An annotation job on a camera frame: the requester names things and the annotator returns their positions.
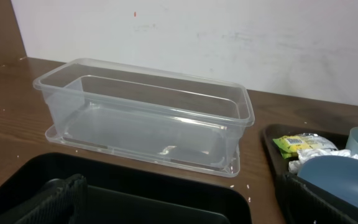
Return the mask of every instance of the container bottom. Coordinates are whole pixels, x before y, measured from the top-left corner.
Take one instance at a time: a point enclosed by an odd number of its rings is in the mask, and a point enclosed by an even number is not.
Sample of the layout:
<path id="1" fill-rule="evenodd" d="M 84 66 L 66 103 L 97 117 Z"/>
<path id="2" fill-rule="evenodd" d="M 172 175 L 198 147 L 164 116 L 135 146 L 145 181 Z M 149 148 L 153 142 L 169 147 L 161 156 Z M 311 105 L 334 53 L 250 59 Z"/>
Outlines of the container bottom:
<path id="1" fill-rule="evenodd" d="M 96 151 L 96 152 L 102 152 L 105 154 L 115 155 L 115 156 L 121 156 L 126 157 L 130 159 L 136 159 L 140 161 L 145 162 L 152 162 L 156 164 L 161 164 L 165 166 L 170 167 L 176 167 L 180 169 L 186 169 L 186 170 L 192 170 L 196 172 L 202 172 L 205 174 L 213 174 L 218 175 L 222 177 L 235 177 L 239 171 L 240 171 L 240 156 L 239 156 L 239 147 L 237 146 L 235 153 L 233 154 L 233 157 L 231 158 L 231 162 L 222 167 L 211 167 L 211 166 L 205 166 L 200 164 L 194 164 L 190 162 L 183 162 L 183 161 L 177 161 L 174 159 L 166 159 L 166 158 L 159 158 L 159 157 L 146 157 L 142 154 L 134 154 L 127 151 L 122 151 L 117 148 L 109 147 L 109 146 L 102 146 L 97 144 L 92 144 L 89 142 L 83 142 L 78 141 L 70 138 L 66 138 L 64 136 L 60 136 L 56 129 L 55 125 L 51 126 L 46 132 L 45 136 L 50 142 L 63 144 L 66 146 L 73 146 L 81 149 L 87 149 L 90 151 Z"/>

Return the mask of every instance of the barcode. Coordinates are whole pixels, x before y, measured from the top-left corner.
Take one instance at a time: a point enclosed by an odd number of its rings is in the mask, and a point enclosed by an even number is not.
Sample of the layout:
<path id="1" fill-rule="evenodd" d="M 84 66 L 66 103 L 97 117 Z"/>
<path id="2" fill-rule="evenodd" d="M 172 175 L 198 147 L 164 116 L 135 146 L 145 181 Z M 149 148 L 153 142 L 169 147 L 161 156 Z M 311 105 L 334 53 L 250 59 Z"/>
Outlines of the barcode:
<path id="1" fill-rule="evenodd" d="M 301 144 L 302 140 L 299 139 L 287 139 L 290 144 Z"/>

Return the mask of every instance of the dark brown tray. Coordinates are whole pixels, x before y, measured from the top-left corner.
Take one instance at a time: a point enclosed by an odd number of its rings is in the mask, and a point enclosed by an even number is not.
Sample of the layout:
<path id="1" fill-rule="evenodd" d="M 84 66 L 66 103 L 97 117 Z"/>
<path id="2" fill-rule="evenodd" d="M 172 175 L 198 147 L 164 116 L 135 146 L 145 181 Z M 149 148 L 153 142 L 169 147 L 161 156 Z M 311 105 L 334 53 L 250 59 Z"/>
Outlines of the dark brown tray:
<path id="1" fill-rule="evenodd" d="M 328 133 L 325 131 L 317 131 L 307 128 L 299 128 L 294 126 L 287 126 L 284 124 L 272 124 L 262 130 L 261 141 L 264 147 L 266 157 L 269 163 L 270 171 L 272 172 L 273 179 L 281 177 L 282 174 L 288 172 L 288 163 L 298 158 L 283 159 L 280 154 L 278 146 L 273 142 L 273 139 L 282 136 L 291 136 L 301 133 L 315 133 L 331 142 L 333 142 L 338 149 L 344 149 L 346 146 L 348 136 L 343 134 Z"/>

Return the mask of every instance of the brown table surface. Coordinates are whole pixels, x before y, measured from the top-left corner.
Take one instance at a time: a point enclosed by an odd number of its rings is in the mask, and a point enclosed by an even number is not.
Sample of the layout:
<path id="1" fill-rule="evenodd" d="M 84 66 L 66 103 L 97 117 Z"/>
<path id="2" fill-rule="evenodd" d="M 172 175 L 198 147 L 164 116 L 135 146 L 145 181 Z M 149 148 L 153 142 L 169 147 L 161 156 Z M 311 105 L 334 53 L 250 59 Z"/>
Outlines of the brown table surface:
<path id="1" fill-rule="evenodd" d="M 237 177 L 218 177 L 107 156 L 46 140 L 45 131 L 53 122 L 42 93 L 33 88 L 32 81 L 60 65 L 61 62 L 25 58 L 0 67 L 0 185 L 29 159 L 48 152 L 62 152 L 226 187 L 234 185 L 234 190 L 247 200 L 250 198 L 253 223 L 284 223 L 259 139 L 260 131 L 269 124 L 281 123 L 348 134 L 352 127 L 358 126 L 358 106 L 249 90 L 256 122 L 240 141 L 241 171 Z"/>

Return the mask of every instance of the blue plate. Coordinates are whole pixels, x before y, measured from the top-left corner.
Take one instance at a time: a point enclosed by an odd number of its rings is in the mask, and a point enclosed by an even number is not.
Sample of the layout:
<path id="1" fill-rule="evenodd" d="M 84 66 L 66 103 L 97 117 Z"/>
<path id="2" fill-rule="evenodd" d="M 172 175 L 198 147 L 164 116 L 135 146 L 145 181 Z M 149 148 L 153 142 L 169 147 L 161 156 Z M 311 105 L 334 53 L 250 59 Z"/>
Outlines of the blue plate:
<path id="1" fill-rule="evenodd" d="M 307 161 L 298 177 L 358 207 L 358 160 L 320 156 Z"/>

